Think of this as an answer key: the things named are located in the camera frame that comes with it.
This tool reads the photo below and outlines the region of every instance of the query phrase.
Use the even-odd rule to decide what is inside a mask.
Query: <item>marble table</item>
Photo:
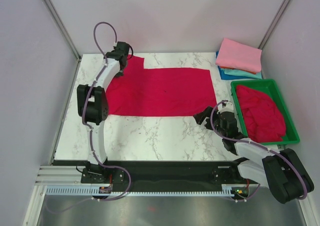
[[[230,82],[221,80],[215,53],[137,53],[144,67],[189,67],[210,70],[216,101],[231,100]],[[84,54],[73,87],[55,160],[87,160],[87,131],[77,110],[77,86],[91,84],[103,63],[101,54]],[[222,140],[193,117],[133,117],[109,115],[104,126],[109,160],[134,161],[232,161]]]

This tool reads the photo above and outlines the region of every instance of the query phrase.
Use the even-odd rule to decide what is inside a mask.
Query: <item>crumpled red cloth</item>
[[[275,102],[264,92],[238,85],[236,96],[248,136],[258,143],[283,141],[286,123]]]
[[[106,90],[109,114],[140,117],[193,116],[217,104],[210,71],[198,68],[145,69],[144,58],[128,60],[124,76]]]

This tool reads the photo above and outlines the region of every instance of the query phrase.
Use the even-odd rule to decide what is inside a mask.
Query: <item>metal frame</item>
[[[275,30],[277,24],[279,23],[280,19],[282,18],[282,16],[284,15],[285,10],[287,9],[289,3],[292,0],[283,0],[281,6],[279,7],[279,10],[277,11],[276,15],[274,16],[270,26],[268,27],[267,32],[265,33],[260,45],[259,45],[259,49],[263,49],[268,40],[270,39],[273,31]],[[78,70],[80,67],[80,62],[81,62],[81,56],[78,52],[78,50],[76,49],[66,27],[64,26],[61,18],[59,17],[59,14],[57,13],[53,3],[51,0],[43,0],[44,4],[46,5],[49,13],[51,14],[55,24],[57,25],[57,27],[59,28],[59,31],[61,32],[62,36],[64,37],[64,39],[66,40],[70,50],[72,51],[72,53],[74,54],[75,58],[78,61],[78,64],[75,68],[75,72],[74,72],[74,76],[68,91],[68,96],[66,101],[64,102],[64,110],[63,110],[63,114],[61,115],[61,124],[55,134],[54,137],[54,143],[52,146],[52,150],[51,150],[51,154],[50,154],[50,158],[48,160],[48,164],[51,165],[53,160],[54,160],[54,156],[55,156],[55,152],[56,152],[56,148],[58,145],[58,141],[60,138],[60,134],[62,131],[62,127],[64,124],[64,118],[66,116],[67,113],[67,109],[68,109],[68,104],[70,102],[70,98],[72,95],[72,91],[76,82],[76,78],[77,78],[77,74],[78,74]],[[41,208],[42,205],[44,203],[44,197],[46,194],[46,190],[47,190],[47,186],[52,186],[52,185],[64,185],[64,186],[83,186],[85,184],[81,183],[81,175],[79,174],[78,171],[76,171],[74,166],[41,166],[39,169],[39,173],[35,182],[35,186],[32,192],[32,196],[29,202],[29,206],[25,215],[25,219],[23,221],[23,225],[24,226],[36,226],[39,220],[39,216],[40,216],[40,212],[41,212]],[[302,207],[302,211],[304,214],[304,217],[311,217],[311,219],[307,220],[307,218],[305,219],[307,222],[311,222],[313,223],[313,225],[319,225],[318,220],[315,218],[314,214],[312,213],[308,213],[309,210],[311,210],[311,204],[309,201],[304,202],[304,203],[300,203],[301,207]]]

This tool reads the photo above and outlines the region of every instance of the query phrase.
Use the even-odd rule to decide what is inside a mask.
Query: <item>green plastic bin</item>
[[[258,90],[269,95],[272,98],[272,100],[275,102],[276,106],[278,107],[278,109],[280,110],[280,112],[284,117],[286,132],[285,132],[285,136],[282,137],[283,141],[263,142],[261,143],[262,145],[288,145],[288,144],[297,144],[300,142],[298,132],[292,121],[288,108],[285,104],[284,99],[282,98],[282,95],[277,87],[276,82],[273,79],[258,79],[258,80],[243,80],[243,81],[239,80],[239,81],[231,82],[231,94],[233,97],[233,102],[234,102],[236,112],[239,117],[242,133],[244,135],[248,135],[248,132],[246,129],[244,116],[242,115],[238,97],[236,94],[236,87],[238,85],[244,85],[244,86],[247,86],[248,88]]]

